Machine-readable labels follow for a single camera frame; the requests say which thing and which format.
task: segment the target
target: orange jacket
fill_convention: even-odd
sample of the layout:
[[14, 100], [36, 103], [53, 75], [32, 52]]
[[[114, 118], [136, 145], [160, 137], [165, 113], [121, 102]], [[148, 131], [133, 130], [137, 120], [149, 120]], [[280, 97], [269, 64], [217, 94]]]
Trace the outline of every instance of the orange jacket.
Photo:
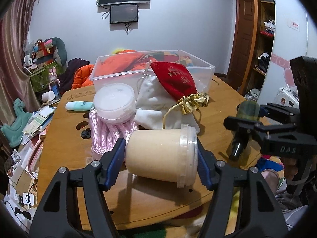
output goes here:
[[[124, 50], [121, 56], [109, 56], [94, 73], [95, 77], [109, 75], [113, 73], [120, 73], [125, 71], [143, 70], [146, 63], [151, 60], [156, 62], [156, 59], [151, 55], [144, 53], [124, 54], [128, 52], [135, 52], [135, 50]], [[72, 89], [91, 86], [93, 82], [89, 80], [89, 76], [93, 70], [93, 65], [89, 64], [81, 67], [75, 72]]]

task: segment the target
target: metal screw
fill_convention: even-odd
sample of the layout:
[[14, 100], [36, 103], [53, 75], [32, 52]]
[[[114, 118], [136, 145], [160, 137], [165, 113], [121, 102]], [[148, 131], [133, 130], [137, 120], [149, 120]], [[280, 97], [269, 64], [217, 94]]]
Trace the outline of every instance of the metal screw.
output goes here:
[[259, 169], [257, 169], [255, 166], [250, 167], [250, 171], [253, 173], [259, 172]]
[[64, 172], [66, 172], [66, 167], [63, 166], [63, 167], [59, 168], [58, 171], [59, 171], [61, 174], [63, 174]]
[[97, 167], [98, 165], [100, 165], [100, 162], [99, 162], [98, 160], [95, 160], [95, 161], [92, 161], [92, 162], [91, 162], [91, 165], [92, 165], [93, 167]]
[[219, 160], [219, 161], [216, 162], [216, 165], [219, 166], [219, 167], [224, 167], [225, 164], [226, 163], [224, 161], [222, 161], [222, 160]]

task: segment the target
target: teal rocking horse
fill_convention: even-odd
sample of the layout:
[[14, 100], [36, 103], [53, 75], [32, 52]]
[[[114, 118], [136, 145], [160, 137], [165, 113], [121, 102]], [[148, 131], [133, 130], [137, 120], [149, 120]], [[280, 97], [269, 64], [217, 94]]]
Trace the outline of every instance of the teal rocking horse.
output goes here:
[[25, 104], [19, 98], [17, 98], [13, 103], [16, 120], [11, 126], [7, 124], [4, 124], [3, 126], [0, 125], [0, 129], [7, 138], [11, 148], [15, 148], [21, 143], [20, 140], [23, 135], [22, 131], [32, 115], [31, 113], [24, 112], [24, 107]]

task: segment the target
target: white drawstring bag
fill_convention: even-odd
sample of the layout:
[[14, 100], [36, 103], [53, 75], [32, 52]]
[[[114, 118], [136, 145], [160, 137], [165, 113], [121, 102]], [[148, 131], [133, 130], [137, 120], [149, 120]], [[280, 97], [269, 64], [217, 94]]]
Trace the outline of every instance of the white drawstring bag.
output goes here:
[[[163, 128], [163, 117], [176, 102], [158, 78], [148, 75], [147, 70], [148, 67], [137, 97], [134, 121], [145, 129], [158, 130]], [[196, 133], [200, 132], [193, 114], [182, 115], [181, 107], [175, 108], [166, 116], [165, 129], [179, 129], [182, 123], [195, 127]]]

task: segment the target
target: curtain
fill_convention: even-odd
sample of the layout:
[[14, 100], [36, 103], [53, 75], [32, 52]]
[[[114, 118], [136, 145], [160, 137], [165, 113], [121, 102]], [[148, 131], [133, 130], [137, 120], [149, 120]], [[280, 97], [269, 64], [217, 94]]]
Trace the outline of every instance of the curtain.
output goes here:
[[23, 44], [34, 1], [15, 0], [0, 21], [0, 124], [11, 125], [15, 121], [13, 102], [17, 98], [25, 103], [28, 112], [40, 106], [30, 79], [23, 72]]

